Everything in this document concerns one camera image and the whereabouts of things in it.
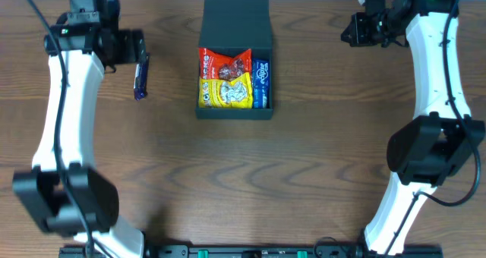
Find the dark purple snack bar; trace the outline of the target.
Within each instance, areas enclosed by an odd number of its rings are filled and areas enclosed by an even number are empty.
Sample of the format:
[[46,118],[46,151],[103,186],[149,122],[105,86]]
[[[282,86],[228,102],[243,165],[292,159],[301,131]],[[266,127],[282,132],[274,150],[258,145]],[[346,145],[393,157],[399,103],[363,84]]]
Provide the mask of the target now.
[[135,78],[134,78],[134,98],[139,101],[144,99],[147,95],[147,78],[150,64],[150,54],[137,64]]

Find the red Hacks candy bag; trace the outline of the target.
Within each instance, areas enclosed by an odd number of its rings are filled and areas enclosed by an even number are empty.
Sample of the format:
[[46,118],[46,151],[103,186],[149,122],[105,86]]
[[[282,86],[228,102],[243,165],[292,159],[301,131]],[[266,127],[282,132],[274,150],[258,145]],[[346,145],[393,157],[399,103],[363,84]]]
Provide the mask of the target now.
[[200,77],[204,80],[231,81],[244,73],[250,73],[251,53],[247,49],[235,57],[229,57],[207,48],[199,48]]

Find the yellow Hacks candy bag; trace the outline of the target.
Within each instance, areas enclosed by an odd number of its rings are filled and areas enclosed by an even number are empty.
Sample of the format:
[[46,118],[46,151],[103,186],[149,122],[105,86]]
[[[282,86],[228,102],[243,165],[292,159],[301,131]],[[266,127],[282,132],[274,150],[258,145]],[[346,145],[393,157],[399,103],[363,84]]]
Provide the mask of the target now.
[[232,81],[200,79],[200,108],[251,109],[253,101],[251,75],[248,72]]

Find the dark green box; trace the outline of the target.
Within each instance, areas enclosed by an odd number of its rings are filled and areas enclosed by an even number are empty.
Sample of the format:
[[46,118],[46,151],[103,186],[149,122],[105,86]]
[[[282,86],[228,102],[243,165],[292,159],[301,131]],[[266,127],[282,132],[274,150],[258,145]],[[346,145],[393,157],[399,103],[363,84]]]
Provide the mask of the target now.
[[[235,57],[246,49],[273,60],[269,0],[204,0],[199,46]],[[198,119],[270,120],[273,116],[273,69],[269,68],[267,106],[263,109],[195,108]]]

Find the blue Eclipse mint box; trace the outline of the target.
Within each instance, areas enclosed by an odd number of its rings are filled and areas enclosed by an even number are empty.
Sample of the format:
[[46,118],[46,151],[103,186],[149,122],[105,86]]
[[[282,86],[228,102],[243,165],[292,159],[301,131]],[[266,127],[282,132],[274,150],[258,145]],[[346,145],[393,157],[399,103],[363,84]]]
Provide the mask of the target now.
[[270,63],[254,58],[252,60],[252,83],[255,89],[268,87],[270,83]]

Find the blue Oreo cookie pack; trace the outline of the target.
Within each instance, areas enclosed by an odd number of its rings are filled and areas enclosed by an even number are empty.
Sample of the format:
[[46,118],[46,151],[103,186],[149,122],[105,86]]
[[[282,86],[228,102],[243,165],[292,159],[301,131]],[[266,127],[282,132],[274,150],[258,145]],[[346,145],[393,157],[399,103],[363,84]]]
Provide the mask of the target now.
[[268,105],[268,88],[255,87],[253,89],[253,108],[265,109]]

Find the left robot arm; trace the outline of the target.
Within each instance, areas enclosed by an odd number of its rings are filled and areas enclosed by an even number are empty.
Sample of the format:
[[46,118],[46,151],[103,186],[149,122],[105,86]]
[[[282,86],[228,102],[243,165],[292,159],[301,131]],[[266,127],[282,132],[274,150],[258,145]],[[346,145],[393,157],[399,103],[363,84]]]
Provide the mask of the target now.
[[93,128],[106,68],[135,63],[147,75],[141,30],[101,24],[56,24],[45,38],[50,90],[32,169],[17,172],[12,190],[40,231],[73,238],[107,257],[142,257],[144,233],[119,215],[116,187],[96,170]]

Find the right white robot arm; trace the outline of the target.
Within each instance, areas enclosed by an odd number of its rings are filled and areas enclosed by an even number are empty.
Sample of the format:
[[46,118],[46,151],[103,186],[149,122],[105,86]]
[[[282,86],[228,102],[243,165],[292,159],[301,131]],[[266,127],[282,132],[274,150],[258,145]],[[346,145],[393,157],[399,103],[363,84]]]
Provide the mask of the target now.
[[435,191],[468,159],[481,169],[483,121],[472,117],[462,90],[456,51],[459,0],[358,0],[341,39],[352,47],[391,44],[412,52],[413,119],[387,144],[390,179],[354,257],[439,257],[438,247],[408,247],[412,223]]

